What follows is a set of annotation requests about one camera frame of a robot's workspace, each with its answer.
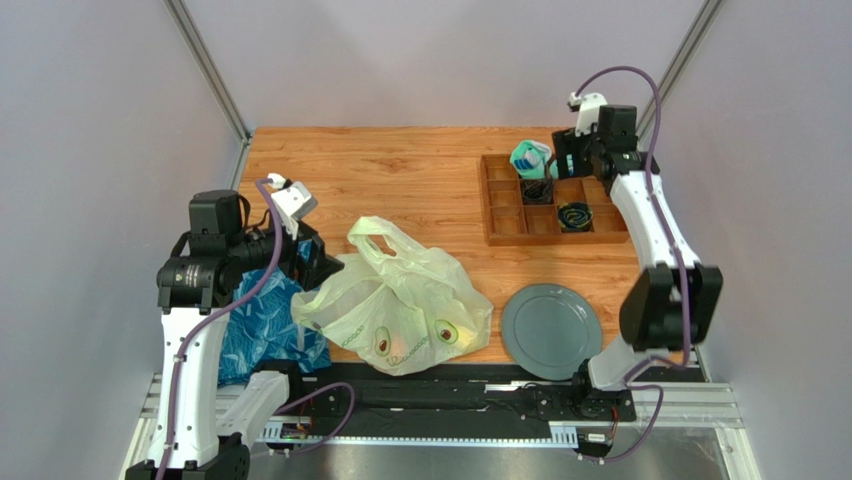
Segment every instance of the green plastic bag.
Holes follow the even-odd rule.
[[[387,254],[370,236],[381,236]],[[419,372],[488,345],[494,306],[461,264],[393,223],[362,217],[347,237],[358,253],[319,291],[293,296],[293,321],[390,375]]]

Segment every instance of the avocado print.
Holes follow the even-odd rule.
[[[376,329],[373,336],[373,351],[380,357],[387,356],[390,353],[390,332],[385,327]]]
[[[452,345],[459,339],[456,327],[446,320],[435,320],[435,333],[438,335],[438,340],[447,345]]]

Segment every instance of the plastic bag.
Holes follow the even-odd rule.
[[[370,235],[384,237],[396,254],[382,252]],[[494,306],[474,290],[458,260],[379,217],[359,219],[347,238],[359,253],[340,255],[346,267],[318,292],[293,297],[294,322],[321,330],[391,375],[488,345]]]
[[[234,298],[251,290],[263,273],[244,274]],[[298,283],[276,269],[257,295],[231,312],[219,355],[219,385],[248,382],[261,360],[296,360],[303,373],[331,366],[328,340],[293,323],[290,316],[290,300],[301,291]]]

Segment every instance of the teal cloth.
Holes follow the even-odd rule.
[[[512,151],[509,164],[515,168],[521,178],[541,180],[545,178],[544,166],[552,154],[553,151],[547,145],[535,140],[524,140]],[[559,178],[556,162],[550,165],[550,175],[551,178]]]

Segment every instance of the wood grain surface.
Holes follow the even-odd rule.
[[[604,346],[618,333],[621,302],[638,276],[632,244],[489,247],[485,242],[478,164],[525,139],[550,144],[555,127],[260,128],[240,192],[252,221],[266,206],[253,182],[270,172],[302,181],[319,200],[305,221],[332,255],[355,249],[346,233],[361,217],[384,217],[427,247],[457,258],[475,288],[494,304],[488,347],[459,362],[513,363],[503,347],[503,307],[521,288],[557,283],[595,309]],[[334,361],[358,361],[331,346]]]

